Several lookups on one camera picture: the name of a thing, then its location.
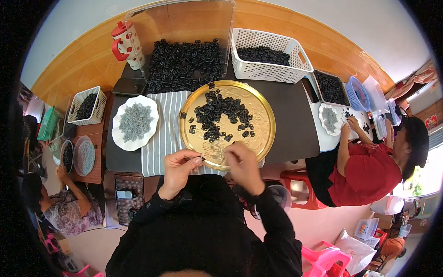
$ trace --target white table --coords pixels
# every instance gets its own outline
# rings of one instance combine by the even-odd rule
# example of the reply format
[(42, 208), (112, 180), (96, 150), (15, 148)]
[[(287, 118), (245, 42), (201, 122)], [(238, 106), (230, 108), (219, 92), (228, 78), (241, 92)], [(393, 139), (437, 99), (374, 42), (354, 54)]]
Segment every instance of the white table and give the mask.
[[(314, 79), (312, 77), (312, 73), (307, 75), (307, 78), (309, 79), (309, 81), (311, 82), (312, 86), (314, 87), (314, 90), (317, 94), (317, 97), (319, 99), (320, 95), (319, 92), (317, 90), (317, 86), (315, 85)], [(312, 111), (312, 117), (314, 118), (314, 123), (315, 123), (315, 128), (317, 130), (317, 137), (319, 139), (319, 145), (320, 145), (320, 152), (326, 152), (326, 151), (330, 151), (332, 149), (334, 149), (337, 144), (340, 141), (340, 135), (338, 136), (331, 136), (330, 134), (326, 133), (326, 130), (322, 127), (322, 123), (320, 122), (319, 119), (319, 107), (321, 105), (321, 102), (319, 103), (312, 103), (308, 94), (306, 94), (306, 97), (308, 98), (309, 104), (311, 106), (311, 111)], [(334, 108), (337, 111), (342, 111), (343, 115), (341, 118), (339, 118), (338, 120), (343, 120), (344, 122), (346, 122), (346, 117), (344, 116), (344, 112), (348, 111), (346, 108), (344, 108), (345, 111), (343, 111), (343, 107), (341, 106), (334, 106)], [(368, 113), (363, 111), (363, 112), (358, 112), (352, 108), (349, 108), (348, 111), (350, 114), (353, 114), (355, 116), (356, 119), (358, 119), (358, 124), (360, 125), (361, 128), (363, 128), (363, 126), (366, 126), (366, 124), (368, 124), (368, 126), (371, 126), (371, 123), (369, 121), (369, 117), (368, 117)], [(368, 135), (369, 139), (373, 140), (373, 134), (372, 131), (369, 130), (369, 135)], [(351, 135), (349, 137), (349, 139), (357, 139), (358, 135), (357, 133), (355, 133), (354, 131), (351, 131)]]

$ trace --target white plate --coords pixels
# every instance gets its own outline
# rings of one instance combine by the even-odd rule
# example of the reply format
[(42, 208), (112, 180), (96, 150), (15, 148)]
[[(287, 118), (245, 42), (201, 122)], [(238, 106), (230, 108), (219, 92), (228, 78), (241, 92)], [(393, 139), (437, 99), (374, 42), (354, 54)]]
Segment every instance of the white plate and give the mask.
[[(150, 126), (151, 130), (147, 132), (143, 139), (136, 141), (123, 141), (123, 132), (119, 129), (121, 116), (124, 114), (124, 110), (127, 107), (132, 107), (134, 104), (142, 104), (144, 107), (151, 107), (151, 117), (154, 119), (151, 121)], [(159, 121), (159, 112), (157, 110), (157, 103), (147, 98), (143, 95), (139, 95), (137, 97), (129, 98), (126, 103), (118, 107), (117, 114), (112, 119), (112, 138), (114, 139), (115, 144), (117, 144), (121, 149), (126, 151), (135, 151), (143, 146), (145, 146), (149, 139), (155, 134), (157, 129), (157, 122)]]
[[(329, 131), (328, 129), (326, 129), (325, 119), (323, 118), (323, 115), (322, 115), (322, 112), (323, 112), (324, 108), (331, 108), (332, 111), (337, 115), (338, 122), (336, 122), (334, 124), (334, 126), (335, 126), (335, 130), (334, 130), (335, 132), (334, 133)], [(338, 115), (337, 110), (332, 105), (325, 104), (325, 103), (322, 103), (320, 105), (320, 107), (319, 107), (319, 119), (320, 119), (320, 122), (322, 123), (322, 127), (325, 129), (326, 133), (330, 134), (331, 136), (338, 136), (340, 134), (340, 128), (343, 125), (343, 123), (340, 121), (340, 118), (341, 118), (341, 116)]]

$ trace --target green plastic basket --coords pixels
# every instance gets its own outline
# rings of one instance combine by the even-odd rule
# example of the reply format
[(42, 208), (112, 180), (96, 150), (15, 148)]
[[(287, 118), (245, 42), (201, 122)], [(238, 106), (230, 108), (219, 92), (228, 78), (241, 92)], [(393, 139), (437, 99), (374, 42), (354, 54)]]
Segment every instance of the green plastic basket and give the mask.
[(57, 114), (55, 113), (55, 107), (50, 107), (43, 117), (42, 124), (40, 126), (38, 140), (48, 140), (51, 138), (54, 132), (55, 124), (57, 123)]

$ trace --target striped towel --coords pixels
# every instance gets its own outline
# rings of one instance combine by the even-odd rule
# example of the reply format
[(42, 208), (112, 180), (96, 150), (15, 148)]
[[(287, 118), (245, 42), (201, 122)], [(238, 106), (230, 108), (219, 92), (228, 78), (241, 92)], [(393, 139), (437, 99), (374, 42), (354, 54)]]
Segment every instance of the striped towel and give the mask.
[[(148, 144), (141, 148), (141, 170), (144, 177), (164, 175), (165, 168), (163, 159), (166, 155), (186, 148), (182, 142), (179, 130), (179, 115), (186, 99), (192, 94), (191, 91), (169, 92), (162, 94), (149, 94), (157, 103), (159, 111), (159, 122), (157, 130)], [(214, 170), (205, 166), (199, 167), (198, 172), (191, 172), (191, 175), (200, 174), (226, 175), (227, 172)]]

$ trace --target white storage basket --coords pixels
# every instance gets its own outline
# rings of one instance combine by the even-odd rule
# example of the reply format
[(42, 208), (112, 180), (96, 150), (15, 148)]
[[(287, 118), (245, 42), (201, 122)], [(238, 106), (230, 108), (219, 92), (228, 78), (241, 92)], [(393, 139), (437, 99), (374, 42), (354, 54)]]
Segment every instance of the white storage basket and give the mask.
[[(80, 105), (90, 94), (97, 94), (97, 98), (95, 98), (94, 109), (89, 118), (77, 120), (77, 111), (80, 108)], [(88, 89), (82, 92), (77, 93), (74, 96), (74, 99), (71, 104), (71, 108), (69, 110), (68, 123), (72, 123), (75, 125), (89, 125), (89, 124), (97, 124), (101, 122), (101, 118), (103, 117), (103, 113), (105, 112), (107, 97), (100, 89), (100, 86), (96, 86), (92, 89)]]
[[(290, 55), (291, 66), (274, 65), (264, 62), (246, 62), (238, 57), (237, 49), (242, 47), (265, 46), (283, 51)], [(311, 62), (293, 38), (273, 33), (234, 28), (231, 38), (232, 65), (237, 79), (264, 80), (285, 83), (297, 83), (301, 78), (312, 73)]]

